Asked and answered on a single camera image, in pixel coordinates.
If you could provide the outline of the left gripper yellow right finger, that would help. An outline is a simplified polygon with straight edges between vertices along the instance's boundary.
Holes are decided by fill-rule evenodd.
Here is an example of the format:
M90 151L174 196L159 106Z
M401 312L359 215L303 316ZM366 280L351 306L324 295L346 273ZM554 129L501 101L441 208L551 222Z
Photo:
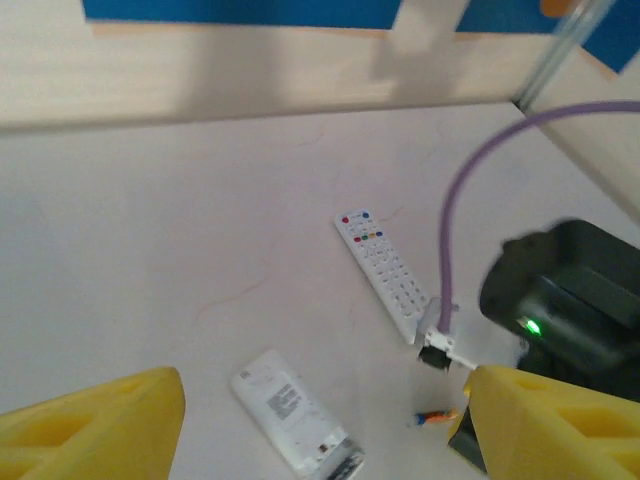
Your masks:
M488 480L640 480L640 367L583 387L480 366L464 392L447 444Z

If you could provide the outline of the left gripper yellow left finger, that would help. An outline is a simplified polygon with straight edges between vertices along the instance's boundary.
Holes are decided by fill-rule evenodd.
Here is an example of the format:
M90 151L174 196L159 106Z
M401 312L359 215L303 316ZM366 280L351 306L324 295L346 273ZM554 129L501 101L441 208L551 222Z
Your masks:
M174 367L0 415L0 480L168 480L185 416Z

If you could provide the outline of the white remote with display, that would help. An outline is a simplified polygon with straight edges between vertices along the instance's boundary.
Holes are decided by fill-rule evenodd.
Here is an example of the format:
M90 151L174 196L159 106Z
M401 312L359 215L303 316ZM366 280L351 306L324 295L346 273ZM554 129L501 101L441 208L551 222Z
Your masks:
M238 401L301 480L354 480L365 452L275 350L231 378Z

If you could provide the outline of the long white button remote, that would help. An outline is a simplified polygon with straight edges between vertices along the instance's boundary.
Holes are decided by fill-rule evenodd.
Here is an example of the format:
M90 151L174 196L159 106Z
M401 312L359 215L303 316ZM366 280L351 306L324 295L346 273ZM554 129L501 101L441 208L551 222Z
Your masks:
M334 225L401 337L413 345L428 304L425 290L369 210L338 214Z

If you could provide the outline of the orange battery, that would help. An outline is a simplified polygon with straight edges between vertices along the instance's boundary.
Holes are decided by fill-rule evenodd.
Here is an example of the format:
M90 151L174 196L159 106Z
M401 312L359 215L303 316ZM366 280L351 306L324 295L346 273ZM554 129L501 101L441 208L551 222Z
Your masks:
M415 413L411 418L412 426L424 426L452 421L459 416L457 408Z

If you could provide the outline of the aluminium frame post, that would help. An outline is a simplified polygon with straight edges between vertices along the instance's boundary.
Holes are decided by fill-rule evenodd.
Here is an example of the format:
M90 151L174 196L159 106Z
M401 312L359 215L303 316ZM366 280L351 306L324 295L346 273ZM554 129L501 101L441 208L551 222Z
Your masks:
M541 13L558 24L549 46L540 56L526 82L514 97L514 104L528 112L552 81L574 47L581 46L616 0L539 0Z

